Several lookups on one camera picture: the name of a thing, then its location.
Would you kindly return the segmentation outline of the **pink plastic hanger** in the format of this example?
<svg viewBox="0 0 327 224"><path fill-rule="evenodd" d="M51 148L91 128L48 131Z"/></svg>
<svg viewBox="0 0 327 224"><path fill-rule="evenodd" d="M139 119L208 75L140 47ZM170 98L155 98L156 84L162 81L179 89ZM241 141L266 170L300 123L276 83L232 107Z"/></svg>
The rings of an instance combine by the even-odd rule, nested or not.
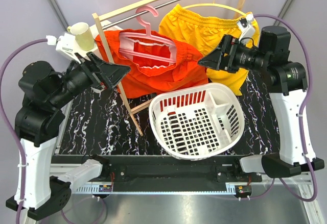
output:
<svg viewBox="0 0 327 224"><path fill-rule="evenodd" d="M120 32L119 53L143 68L160 68L175 64L177 47L174 41L152 33L151 24L140 16L137 16L136 20L145 30Z"/></svg>

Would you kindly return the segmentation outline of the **orange shorts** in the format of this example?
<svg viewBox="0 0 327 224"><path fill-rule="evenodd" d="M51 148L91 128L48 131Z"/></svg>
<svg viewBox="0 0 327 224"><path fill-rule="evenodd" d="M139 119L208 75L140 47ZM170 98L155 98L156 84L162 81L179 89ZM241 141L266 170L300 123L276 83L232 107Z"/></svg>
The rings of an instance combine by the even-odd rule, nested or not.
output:
<svg viewBox="0 0 327 224"><path fill-rule="evenodd" d="M208 83L206 70L198 65L203 55L188 43L174 40L177 61L168 67L143 68L119 53L121 31L106 31L105 37L116 64L130 66L122 85L127 98L138 98L151 93L165 93Z"/></svg>

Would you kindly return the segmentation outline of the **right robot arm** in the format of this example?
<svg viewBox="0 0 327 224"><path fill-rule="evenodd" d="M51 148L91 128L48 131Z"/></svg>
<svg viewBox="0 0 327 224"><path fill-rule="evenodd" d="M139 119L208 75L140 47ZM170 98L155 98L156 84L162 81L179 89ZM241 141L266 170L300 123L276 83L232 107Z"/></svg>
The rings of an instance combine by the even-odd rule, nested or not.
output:
<svg viewBox="0 0 327 224"><path fill-rule="evenodd" d="M267 86L278 122L280 150L241 158L232 168L237 181L246 180L253 172L288 178L324 168L324 160L313 151L302 107L308 89L306 70L302 64L288 60L290 40L291 34L280 26L262 28L259 45L251 48L243 39L224 35L218 46L198 62L228 73L236 73L240 68L256 71Z"/></svg>

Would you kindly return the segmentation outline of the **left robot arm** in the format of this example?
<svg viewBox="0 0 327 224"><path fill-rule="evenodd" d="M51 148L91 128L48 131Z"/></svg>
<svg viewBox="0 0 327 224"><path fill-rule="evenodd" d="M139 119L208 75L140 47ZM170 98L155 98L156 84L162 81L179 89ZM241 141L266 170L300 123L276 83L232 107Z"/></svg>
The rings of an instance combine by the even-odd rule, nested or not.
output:
<svg viewBox="0 0 327 224"><path fill-rule="evenodd" d="M24 69L18 82L24 98L14 127L24 152L19 157L19 185L6 201L8 208L25 208L29 218L40 221L61 211L72 192L88 181L109 178L110 162L101 156L92 155L58 177L50 175L51 160L65 119L62 108L88 88L112 91L129 71L129 66L105 62L92 52L77 55L65 72L46 61Z"/></svg>

